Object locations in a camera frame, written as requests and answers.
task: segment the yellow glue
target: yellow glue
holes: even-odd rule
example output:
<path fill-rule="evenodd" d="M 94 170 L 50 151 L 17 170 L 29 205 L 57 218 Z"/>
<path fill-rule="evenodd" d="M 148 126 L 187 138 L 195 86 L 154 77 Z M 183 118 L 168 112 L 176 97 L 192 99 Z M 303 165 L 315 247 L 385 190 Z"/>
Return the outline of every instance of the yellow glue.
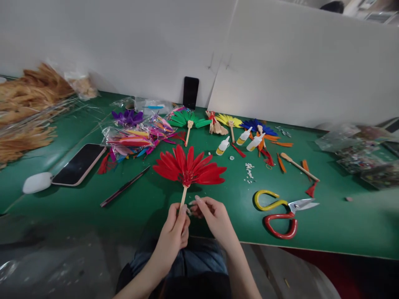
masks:
<path fill-rule="evenodd" d="M 237 140 L 238 145 L 243 145 L 244 142 L 248 139 L 249 134 L 251 134 L 252 127 L 250 127 L 247 131 L 241 134 L 240 138 Z"/>
<path fill-rule="evenodd" d="M 226 148 L 229 147 L 230 142 L 229 142 L 230 136 L 227 136 L 226 140 L 223 140 L 220 144 L 219 147 L 216 150 L 216 154 L 219 156 L 222 156 Z"/>
<path fill-rule="evenodd" d="M 266 133 L 263 133 L 263 134 L 260 135 L 260 136 L 255 136 L 255 137 L 254 137 L 254 140 L 252 140 L 252 141 L 248 144 L 248 146 L 246 147 L 246 149 L 249 150 L 250 152 L 252 152 L 254 149 L 256 149 L 256 147 L 263 141 L 263 136 L 264 136 L 265 134 L 266 134 Z"/>

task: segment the green feather fan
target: green feather fan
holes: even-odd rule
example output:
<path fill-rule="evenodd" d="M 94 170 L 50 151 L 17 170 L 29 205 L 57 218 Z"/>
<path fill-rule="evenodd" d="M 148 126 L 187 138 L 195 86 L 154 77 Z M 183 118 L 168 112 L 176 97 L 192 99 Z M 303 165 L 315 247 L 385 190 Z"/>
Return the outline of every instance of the green feather fan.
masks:
<path fill-rule="evenodd" d="M 193 113 L 188 113 L 187 111 L 174 112 L 173 114 L 174 115 L 169 120 L 169 124 L 171 126 L 175 126 L 175 127 L 187 126 L 188 127 L 187 138 L 186 138 L 186 142 L 184 143 L 185 146 L 187 146 L 188 137 L 190 136 L 190 130 L 193 126 L 194 127 L 203 127 L 203 126 L 209 125 L 212 122 L 212 120 L 207 120 L 205 118 L 199 119 Z"/>

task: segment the yellow scissor handle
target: yellow scissor handle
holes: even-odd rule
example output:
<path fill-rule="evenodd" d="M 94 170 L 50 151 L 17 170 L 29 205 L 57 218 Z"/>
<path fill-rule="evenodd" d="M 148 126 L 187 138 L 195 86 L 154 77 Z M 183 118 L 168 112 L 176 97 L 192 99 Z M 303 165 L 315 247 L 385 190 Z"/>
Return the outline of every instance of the yellow scissor handle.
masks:
<path fill-rule="evenodd" d="M 274 192 L 272 192 L 272 191 L 269 191 L 269 190 L 259 190 L 258 192 L 256 192 L 256 193 L 255 193 L 255 205 L 256 205 L 256 207 L 257 207 L 259 210 L 261 210 L 261 211 L 269 211 L 269 210 L 272 210 L 272 209 L 274 209 L 275 207 L 277 207 L 277 206 L 279 206 L 279 205 L 282 205 L 282 204 L 283 204 L 283 205 L 286 205 L 286 206 L 288 205 L 288 202 L 287 202 L 287 201 L 280 199 L 280 200 L 278 200 L 278 201 L 272 203 L 271 205 L 262 207 L 262 206 L 259 204 L 259 196 L 262 195 L 262 194 L 268 194 L 268 195 L 271 195 L 271 196 L 276 197 L 276 198 L 279 198 L 279 197 L 280 197 L 278 194 L 276 194 L 276 193 L 274 193 Z"/>

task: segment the scissor blade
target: scissor blade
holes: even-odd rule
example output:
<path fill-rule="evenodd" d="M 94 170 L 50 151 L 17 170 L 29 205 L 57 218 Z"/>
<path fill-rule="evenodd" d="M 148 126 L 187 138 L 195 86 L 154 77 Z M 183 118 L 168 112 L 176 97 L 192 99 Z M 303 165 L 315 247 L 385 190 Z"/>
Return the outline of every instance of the scissor blade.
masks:
<path fill-rule="evenodd" d="M 308 204 L 310 204 L 312 201 L 315 199 L 301 199 L 298 201 L 293 201 L 292 203 L 289 203 L 291 211 L 295 212 L 298 210 L 304 210 L 304 207 L 306 207 Z"/>
<path fill-rule="evenodd" d="M 318 206 L 320 203 L 308 203 L 306 206 L 302 207 L 301 209 L 297 210 L 297 211 L 302 211 L 302 210 L 307 210 L 309 208 L 313 208 L 315 206 Z"/>

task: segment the red scissor handle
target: red scissor handle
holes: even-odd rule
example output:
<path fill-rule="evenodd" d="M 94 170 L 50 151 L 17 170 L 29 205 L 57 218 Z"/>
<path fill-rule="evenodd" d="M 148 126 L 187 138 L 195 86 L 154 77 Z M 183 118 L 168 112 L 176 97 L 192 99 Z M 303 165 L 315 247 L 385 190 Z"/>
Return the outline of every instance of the red scissor handle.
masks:
<path fill-rule="evenodd" d="M 276 237 L 278 237 L 280 239 L 289 240 L 289 239 L 292 239 L 295 236 L 296 231 L 298 230 L 298 220 L 296 220 L 296 219 L 292 219 L 291 220 L 292 221 L 291 228 L 290 228 L 289 232 L 286 233 L 286 234 L 280 234 L 280 233 L 276 232 L 272 228 L 272 226 L 270 225 L 270 220 L 273 220 L 273 219 L 291 219 L 291 218 L 294 218 L 294 217 L 295 217 L 295 214 L 293 212 L 289 212 L 288 214 L 274 214 L 274 215 L 266 216 L 264 218 L 264 221 L 265 221 L 265 225 L 266 225 L 267 229 L 269 231 L 271 231 L 273 233 L 273 235 L 275 235 Z"/>

